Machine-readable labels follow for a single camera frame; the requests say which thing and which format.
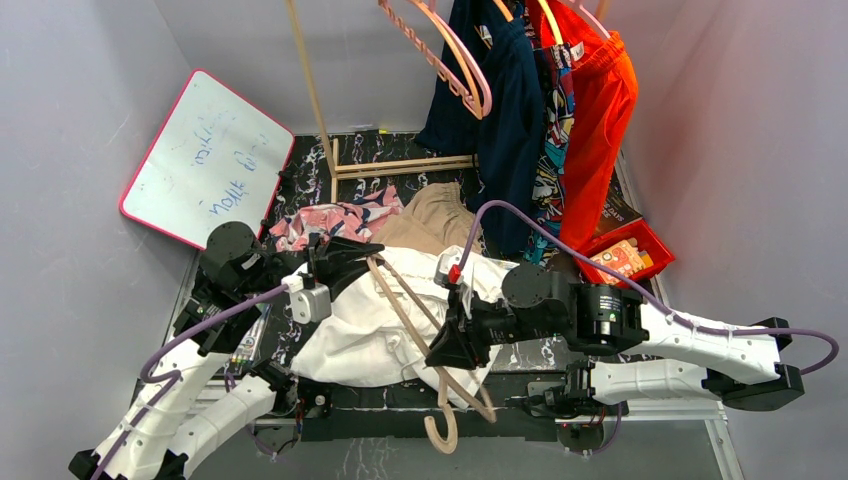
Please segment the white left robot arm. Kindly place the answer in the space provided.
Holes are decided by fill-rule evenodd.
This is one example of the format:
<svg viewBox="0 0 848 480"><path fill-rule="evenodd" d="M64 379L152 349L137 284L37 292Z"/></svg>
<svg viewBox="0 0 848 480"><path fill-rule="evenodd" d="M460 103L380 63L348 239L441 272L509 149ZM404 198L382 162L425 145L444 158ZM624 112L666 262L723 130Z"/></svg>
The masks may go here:
<svg viewBox="0 0 848 480"><path fill-rule="evenodd" d="M203 413L192 416L191 409L265 313L289 308L295 326L315 326L381 251L379 244L316 236L301 251L274 252L245 223L216 227L171 340L143 366L142 388L117 427L78 452L70 472L79 479L186 479L253 420L301 414L293 375L270 358Z"/></svg>

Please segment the light wooden hanger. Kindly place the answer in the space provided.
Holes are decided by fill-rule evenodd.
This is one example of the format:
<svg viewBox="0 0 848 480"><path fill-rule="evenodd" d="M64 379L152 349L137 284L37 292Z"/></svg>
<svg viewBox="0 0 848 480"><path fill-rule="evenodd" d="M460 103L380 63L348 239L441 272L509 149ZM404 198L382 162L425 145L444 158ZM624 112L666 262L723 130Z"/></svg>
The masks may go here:
<svg viewBox="0 0 848 480"><path fill-rule="evenodd" d="M385 294L390 305L399 317L405 330L407 331L410 338L413 340L418 350L421 352L422 355L426 356L430 353L430 348L428 347L428 344L424 341L423 336L419 333L417 327L411 320L410 316L402 307L397 295L391 290L389 283L380 271L380 267L378 266L379 263L381 263L383 267L391 274L391 276L397 281L397 283L404 290L407 296L412 300L412 302L419 308L419 310L425 315L425 317L436 329L439 329L441 327L441 324L436 320L435 316L426 307L420 297L406 283L402 276L380 254L369 255L366 257L366 264L371 275L376 280L378 286ZM494 424L497 421L497 417L495 413L495 407L491 400L489 392L482 385L482 382L479 380L475 373L471 373L470 378L476 382L480 398L477 398L477 395L472 395L444 367L435 367L435 371L439 378L437 388L437 406L438 409L442 412L445 426L447 427L447 433L445 435L442 435L440 433L438 422L432 415L426 416L423 419L423 423L425 433L427 434L427 438L429 439L433 448L441 454L451 455L455 452L459 442L459 428L454 410L452 409L449 402L450 391L456 393L461 399L463 399L468 404L468 406L473 411L477 412L484 420L486 420L490 424Z"/></svg>

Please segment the white shorts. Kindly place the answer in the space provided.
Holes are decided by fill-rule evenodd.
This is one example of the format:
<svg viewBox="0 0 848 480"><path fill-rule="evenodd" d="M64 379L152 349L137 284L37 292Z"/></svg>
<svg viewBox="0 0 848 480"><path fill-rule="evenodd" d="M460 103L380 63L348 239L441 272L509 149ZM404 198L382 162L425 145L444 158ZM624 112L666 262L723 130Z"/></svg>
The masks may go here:
<svg viewBox="0 0 848 480"><path fill-rule="evenodd" d="M422 339L432 342L448 308L448 291L434 280L438 256L401 247L387 247L382 256L379 273ZM337 297L331 315L293 356L291 369L310 380L357 388L414 379L439 385L371 272Z"/></svg>

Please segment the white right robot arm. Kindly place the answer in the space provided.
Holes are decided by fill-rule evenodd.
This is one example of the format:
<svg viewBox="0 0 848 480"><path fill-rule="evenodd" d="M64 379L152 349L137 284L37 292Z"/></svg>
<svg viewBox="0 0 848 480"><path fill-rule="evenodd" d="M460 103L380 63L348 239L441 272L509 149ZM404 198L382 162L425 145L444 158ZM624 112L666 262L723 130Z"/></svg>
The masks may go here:
<svg viewBox="0 0 848 480"><path fill-rule="evenodd" d="M768 412L805 392L800 370L780 359L791 337L779 318L747 328L687 319L633 290L572 283L532 264L510 270L493 302L465 284L448 290L430 367L473 371L496 346L551 337L580 355L563 383L530 387L516 401L535 416L574 418L637 399L702 398Z"/></svg>

